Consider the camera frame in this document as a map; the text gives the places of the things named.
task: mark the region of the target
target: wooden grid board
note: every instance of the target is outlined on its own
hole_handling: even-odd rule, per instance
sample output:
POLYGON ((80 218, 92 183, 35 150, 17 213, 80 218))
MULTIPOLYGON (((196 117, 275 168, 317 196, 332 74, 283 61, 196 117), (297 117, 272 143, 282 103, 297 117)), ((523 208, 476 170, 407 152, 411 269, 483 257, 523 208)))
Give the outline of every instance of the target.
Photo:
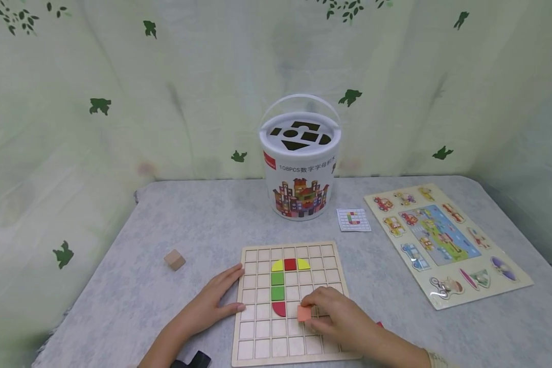
POLYGON ((533 285, 433 183, 364 199, 436 310, 533 285))
MULTIPOLYGON (((241 251, 241 263, 245 275, 239 283, 237 301, 244 303, 246 309, 236 315, 233 367, 361 357, 358 353, 343 351, 336 342, 296 320, 300 301, 319 286, 334 287, 348 295, 337 245, 333 241, 245 247, 241 251), (284 316, 276 313, 275 309, 279 308, 273 303, 284 303, 284 316)), ((311 310, 311 315, 329 318, 317 307, 311 310)))

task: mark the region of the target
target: table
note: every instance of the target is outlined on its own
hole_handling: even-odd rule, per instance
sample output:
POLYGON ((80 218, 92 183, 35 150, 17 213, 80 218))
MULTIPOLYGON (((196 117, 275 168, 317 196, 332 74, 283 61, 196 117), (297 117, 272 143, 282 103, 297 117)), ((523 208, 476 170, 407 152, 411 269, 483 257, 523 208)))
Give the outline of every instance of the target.
MULTIPOLYGON (((236 264, 246 245, 337 242, 352 297, 385 328, 462 367, 552 367, 552 268, 482 187, 461 176, 338 178, 321 216, 294 222, 269 208, 263 180, 163 181, 136 193, 138 205, 34 368, 138 364, 160 329, 217 272, 236 264), (371 233, 342 233, 336 208, 365 208, 362 199, 392 189, 436 183, 534 280, 535 285, 435 311, 370 210, 371 233), (163 257, 186 259, 172 272, 163 257)), ((236 287, 226 302, 236 299, 236 287)), ((234 319, 192 338, 196 350, 229 367, 234 319)), ((366 360, 294 367, 365 367, 366 360)))

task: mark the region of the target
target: wooden cube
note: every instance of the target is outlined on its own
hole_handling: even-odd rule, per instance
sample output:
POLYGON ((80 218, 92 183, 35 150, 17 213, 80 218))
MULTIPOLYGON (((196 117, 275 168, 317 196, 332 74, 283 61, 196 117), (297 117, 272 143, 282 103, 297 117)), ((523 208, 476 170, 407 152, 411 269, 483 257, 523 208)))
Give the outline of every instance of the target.
POLYGON ((164 257, 164 260, 174 271, 178 271, 178 269, 182 267, 184 263, 186 263, 184 257, 178 251, 176 251, 176 249, 172 249, 172 251, 164 257))

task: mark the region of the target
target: child's hand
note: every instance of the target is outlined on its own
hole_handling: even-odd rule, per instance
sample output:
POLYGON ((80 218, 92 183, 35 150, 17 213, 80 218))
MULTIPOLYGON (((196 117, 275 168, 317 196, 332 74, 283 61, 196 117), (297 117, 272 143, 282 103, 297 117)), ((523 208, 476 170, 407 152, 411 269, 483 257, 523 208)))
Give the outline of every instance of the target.
POLYGON ((219 307, 219 301, 225 292, 244 274, 242 264, 238 263, 214 278, 202 288, 201 292, 176 316, 176 323, 189 336, 202 332, 229 315, 245 310, 242 303, 230 303, 219 307))

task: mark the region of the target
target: red block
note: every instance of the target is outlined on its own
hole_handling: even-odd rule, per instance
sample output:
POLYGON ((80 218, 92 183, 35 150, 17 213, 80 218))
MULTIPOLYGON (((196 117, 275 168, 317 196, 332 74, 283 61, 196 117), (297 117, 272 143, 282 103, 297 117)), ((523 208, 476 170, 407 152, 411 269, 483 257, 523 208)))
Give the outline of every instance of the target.
POLYGON ((296 270, 296 259, 289 258, 284 260, 284 271, 295 271, 296 270))
POLYGON ((272 309, 280 317, 286 317, 286 303, 285 302, 272 303, 272 309))

